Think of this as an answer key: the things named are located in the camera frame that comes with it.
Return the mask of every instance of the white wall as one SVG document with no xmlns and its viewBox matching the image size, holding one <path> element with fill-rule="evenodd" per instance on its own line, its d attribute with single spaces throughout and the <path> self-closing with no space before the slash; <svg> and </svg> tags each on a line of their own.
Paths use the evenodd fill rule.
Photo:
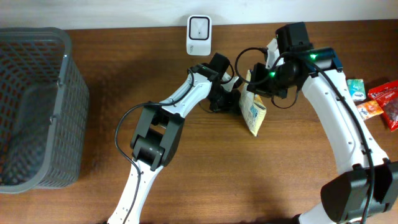
<svg viewBox="0 0 398 224">
<path fill-rule="evenodd" d="M 86 29 L 398 19 L 398 0 L 0 0 L 0 27 Z"/>
</svg>

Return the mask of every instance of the food package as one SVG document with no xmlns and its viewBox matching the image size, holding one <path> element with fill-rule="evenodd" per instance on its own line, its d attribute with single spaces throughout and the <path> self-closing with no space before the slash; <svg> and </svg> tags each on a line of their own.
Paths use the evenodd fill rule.
<svg viewBox="0 0 398 224">
<path fill-rule="evenodd" d="M 353 101 L 366 99 L 365 86 L 362 79 L 347 80 L 347 86 Z"/>
<path fill-rule="evenodd" d="M 356 107 L 363 120 L 369 119 L 373 116 L 380 115 L 383 113 L 383 109 L 381 109 L 376 100 L 363 103 Z"/>
<path fill-rule="evenodd" d="M 390 130 L 398 128 L 398 80 L 369 90 L 368 97 L 376 100 L 384 110 L 383 118 Z"/>
<path fill-rule="evenodd" d="M 246 79 L 250 80 L 250 77 L 251 73 L 250 70 L 248 70 Z M 259 95 L 248 91 L 247 83 L 243 85 L 241 98 L 239 99 L 239 107 L 241 108 L 243 118 L 250 132 L 252 132 L 254 136 L 257 136 L 262 121 L 266 117 L 267 108 L 262 103 Z"/>
</svg>

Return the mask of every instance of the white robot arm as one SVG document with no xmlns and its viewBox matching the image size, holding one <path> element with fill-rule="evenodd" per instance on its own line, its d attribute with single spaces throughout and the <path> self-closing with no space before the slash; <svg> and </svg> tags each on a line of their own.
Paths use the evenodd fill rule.
<svg viewBox="0 0 398 224">
<path fill-rule="evenodd" d="M 367 216 L 390 210 L 398 196 L 398 163 L 389 160 L 360 117 L 336 52 L 313 49 L 303 22 L 278 29 L 276 37 L 267 63 L 255 65 L 255 85 L 248 90 L 269 98 L 285 98 L 292 86 L 302 90 L 326 132 L 340 175 L 322 187 L 322 202 L 293 222 L 364 223 Z M 275 41 L 278 47 L 271 48 Z"/>
<path fill-rule="evenodd" d="M 185 117 L 196 104 L 208 98 L 211 102 L 210 109 L 214 112 L 236 112 L 239 109 L 237 107 L 240 92 L 235 85 L 238 79 L 226 73 L 229 65 L 226 57 L 216 54 L 210 64 L 192 67 L 192 75 L 188 76 L 184 84 L 160 102 L 163 106 L 144 107 L 131 141 L 131 147 L 134 149 L 133 163 L 141 174 L 138 175 L 136 167 L 132 164 L 119 203 L 108 219 L 109 224 L 139 223 L 142 206 L 149 190 L 159 172 L 173 158 Z M 151 129 L 151 124 L 164 127 L 165 134 Z"/>
</svg>

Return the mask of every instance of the wood grain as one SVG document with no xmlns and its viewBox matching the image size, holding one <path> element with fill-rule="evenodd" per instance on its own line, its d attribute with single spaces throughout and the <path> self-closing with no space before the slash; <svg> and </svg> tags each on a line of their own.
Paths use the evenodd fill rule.
<svg viewBox="0 0 398 224">
<path fill-rule="evenodd" d="M 234 62 L 252 46 L 265 46 L 283 24 L 215 26 L 213 51 Z M 307 23 L 316 47 L 333 47 L 348 78 L 366 87 L 398 78 L 398 21 Z M 130 107 L 160 101 L 186 79 L 186 68 L 211 57 L 185 51 L 185 28 L 70 30 L 73 58 L 90 89 L 81 174 L 59 190 L 0 195 L 0 223 L 99 223 L 116 208 L 130 165 L 116 151 L 114 128 Z M 241 72 L 263 61 L 249 52 Z M 287 101 L 289 104 L 293 92 Z M 156 179 L 142 211 L 145 223 L 251 223 L 292 217 L 320 201 L 322 185 L 337 176 L 330 144 L 302 94 L 289 110 L 263 99 L 267 116 L 253 137 L 239 116 L 208 114 L 199 107 L 187 116 L 178 151 Z M 140 112 L 127 118 L 120 145 L 129 141 Z M 398 132 L 382 118 L 366 124 L 391 160 L 398 160 Z M 368 223 L 398 220 L 398 206 Z"/>
</svg>

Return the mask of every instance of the wire mesh basket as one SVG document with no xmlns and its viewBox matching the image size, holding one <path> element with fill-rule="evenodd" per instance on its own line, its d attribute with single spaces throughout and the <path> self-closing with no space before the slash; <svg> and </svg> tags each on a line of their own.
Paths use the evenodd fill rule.
<svg viewBox="0 0 398 224">
<path fill-rule="evenodd" d="M 60 29 L 0 29 L 0 193 L 78 178 L 89 93 L 71 49 Z"/>
</svg>

